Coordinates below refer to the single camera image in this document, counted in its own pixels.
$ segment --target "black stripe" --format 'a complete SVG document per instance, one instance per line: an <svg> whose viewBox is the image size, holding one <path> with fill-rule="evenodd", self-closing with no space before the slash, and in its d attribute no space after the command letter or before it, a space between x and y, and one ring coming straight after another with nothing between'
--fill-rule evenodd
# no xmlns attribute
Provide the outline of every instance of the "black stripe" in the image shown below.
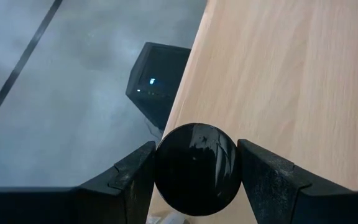
<svg viewBox="0 0 358 224"><path fill-rule="evenodd" d="M9 78L6 80L5 84L2 86L2 88L0 90L0 107L1 107L2 103L4 102L7 94L11 90L13 84L15 84L17 77L22 72L24 65L29 60L31 53L34 51L35 47L37 46L39 40L41 39L42 35L44 34L45 30L47 29L50 21L52 20L53 16L55 15L55 13L61 3L62 3L62 0L55 0L55 2L53 2L47 15L44 17L40 26L38 27L37 31L35 32L34 36L30 40L27 47L25 48L22 56L20 57L15 68L11 72Z"/></svg>

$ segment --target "desk surface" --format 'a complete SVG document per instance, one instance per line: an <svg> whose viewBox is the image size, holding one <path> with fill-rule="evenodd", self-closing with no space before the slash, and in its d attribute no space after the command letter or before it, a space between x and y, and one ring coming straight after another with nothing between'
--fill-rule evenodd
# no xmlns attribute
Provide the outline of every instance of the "desk surface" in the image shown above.
<svg viewBox="0 0 358 224"><path fill-rule="evenodd" d="M209 0L165 133L190 122L358 190L358 1ZM256 223L242 187L195 220Z"/></svg>

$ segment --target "black lens cap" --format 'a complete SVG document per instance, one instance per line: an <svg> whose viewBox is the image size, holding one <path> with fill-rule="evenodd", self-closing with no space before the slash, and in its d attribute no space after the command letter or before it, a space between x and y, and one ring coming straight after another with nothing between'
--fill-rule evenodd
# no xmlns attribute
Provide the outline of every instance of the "black lens cap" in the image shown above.
<svg viewBox="0 0 358 224"><path fill-rule="evenodd" d="M229 205L239 190L239 151L217 127L185 124L158 146L155 184L164 200L179 212L214 214Z"/></svg>

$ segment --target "floor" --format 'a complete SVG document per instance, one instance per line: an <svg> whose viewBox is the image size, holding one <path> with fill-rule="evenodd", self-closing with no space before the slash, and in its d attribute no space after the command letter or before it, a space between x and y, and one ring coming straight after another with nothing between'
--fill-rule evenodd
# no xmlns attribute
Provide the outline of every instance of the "floor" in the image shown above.
<svg viewBox="0 0 358 224"><path fill-rule="evenodd" d="M0 0L0 90L53 0ZM0 186L78 185L161 132L125 96L144 42L191 48L206 0L63 0L0 107Z"/></svg>

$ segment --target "wooden desk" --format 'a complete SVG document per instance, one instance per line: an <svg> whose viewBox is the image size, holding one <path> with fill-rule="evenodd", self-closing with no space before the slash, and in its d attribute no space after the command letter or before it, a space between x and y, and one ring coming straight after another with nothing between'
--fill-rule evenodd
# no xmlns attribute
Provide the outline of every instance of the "wooden desk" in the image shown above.
<svg viewBox="0 0 358 224"><path fill-rule="evenodd" d="M190 122L358 190L358 1L209 0L165 133ZM256 223L243 187L195 221Z"/></svg>

